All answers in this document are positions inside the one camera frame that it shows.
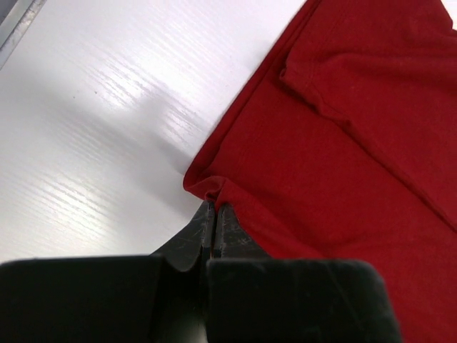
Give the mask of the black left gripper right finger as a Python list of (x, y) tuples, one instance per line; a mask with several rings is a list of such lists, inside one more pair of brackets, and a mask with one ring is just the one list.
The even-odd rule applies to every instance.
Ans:
[(210, 342), (400, 342), (381, 275), (344, 259), (272, 259), (218, 212), (206, 267)]

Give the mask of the dark red t shirt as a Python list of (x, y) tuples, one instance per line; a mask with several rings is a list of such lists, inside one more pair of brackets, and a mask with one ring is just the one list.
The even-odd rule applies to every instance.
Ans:
[(361, 259), (405, 342), (456, 340), (456, 31), (441, 1), (306, 1), (192, 161), (276, 258)]

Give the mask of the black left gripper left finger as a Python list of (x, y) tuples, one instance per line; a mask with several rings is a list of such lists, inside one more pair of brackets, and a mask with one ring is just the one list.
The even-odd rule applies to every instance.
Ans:
[(3, 342), (205, 342), (201, 270), (216, 213), (204, 202), (150, 255), (1, 265)]

